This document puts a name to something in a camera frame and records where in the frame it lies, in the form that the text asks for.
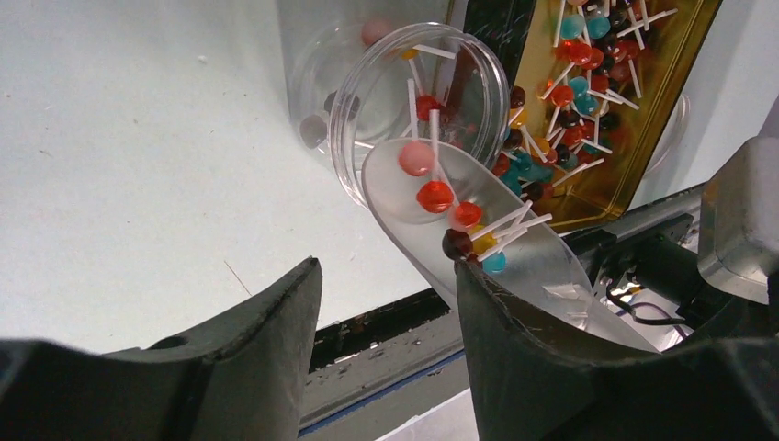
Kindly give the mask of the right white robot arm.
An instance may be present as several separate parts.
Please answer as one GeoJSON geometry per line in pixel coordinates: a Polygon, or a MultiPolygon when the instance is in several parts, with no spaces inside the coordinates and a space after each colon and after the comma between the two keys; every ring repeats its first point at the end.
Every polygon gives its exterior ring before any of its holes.
{"type": "Polygon", "coordinates": [[[704,185],[697,267],[728,294],[768,305],[778,275],[778,103],[704,185]]]}

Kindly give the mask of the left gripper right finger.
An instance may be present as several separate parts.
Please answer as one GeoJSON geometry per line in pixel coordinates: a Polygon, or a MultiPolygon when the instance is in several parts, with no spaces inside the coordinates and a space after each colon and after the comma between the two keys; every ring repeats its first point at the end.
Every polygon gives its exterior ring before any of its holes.
{"type": "Polygon", "coordinates": [[[483,440],[775,440],[776,338],[688,338],[652,354],[573,327],[456,266],[483,440]]]}

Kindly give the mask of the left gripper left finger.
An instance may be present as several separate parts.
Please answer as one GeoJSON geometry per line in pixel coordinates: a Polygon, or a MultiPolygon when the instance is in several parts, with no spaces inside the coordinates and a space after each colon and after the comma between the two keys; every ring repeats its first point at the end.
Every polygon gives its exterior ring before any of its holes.
{"type": "Polygon", "coordinates": [[[1,343],[4,440],[294,440],[322,297],[301,261],[265,290],[141,349],[1,343]]]}

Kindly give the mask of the clear plastic jar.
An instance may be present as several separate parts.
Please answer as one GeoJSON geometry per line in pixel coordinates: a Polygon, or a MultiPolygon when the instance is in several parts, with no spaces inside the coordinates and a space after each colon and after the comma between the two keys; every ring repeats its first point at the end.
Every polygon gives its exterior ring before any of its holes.
{"type": "Polygon", "coordinates": [[[277,5],[290,122],[357,205],[377,144],[428,131],[496,163],[509,81],[492,49],[466,30],[466,1],[281,1],[277,5]]]}

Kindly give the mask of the clear plastic scoop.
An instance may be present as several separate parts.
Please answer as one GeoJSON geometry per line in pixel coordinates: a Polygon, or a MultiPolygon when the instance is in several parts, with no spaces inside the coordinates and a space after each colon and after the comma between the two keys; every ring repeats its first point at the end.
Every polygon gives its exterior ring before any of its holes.
{"type": "Polygon", "coordinates": [[[525,300],[589,334],[638,350],[656,348],[596,299],[593,284],[571,249],[492,171],[458,147],[441,143],[438,163],[457,205],[475,205],[481,217],[464,238],[455,211],[434,214],[417,195],[430,175],[407,174],[400,165],[409,139],[379,143],[363,162],[364,199],[382,230],[436,293],[454,310],[457,300],[454,260],[445,233],[452,229],[467,254],[482,258],[488,278],[525,300]]]}

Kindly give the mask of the gold tin with lollipops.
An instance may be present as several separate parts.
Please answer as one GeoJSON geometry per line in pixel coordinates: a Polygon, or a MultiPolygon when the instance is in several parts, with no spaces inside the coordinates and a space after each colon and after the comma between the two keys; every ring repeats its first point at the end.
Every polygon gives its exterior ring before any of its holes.
{"type": "Polygon", "coordinates": [[[627,211],[720,4],[472,1],[465,31],[500,60],[512,107],[490,165],[557,232],[627,211]]]}

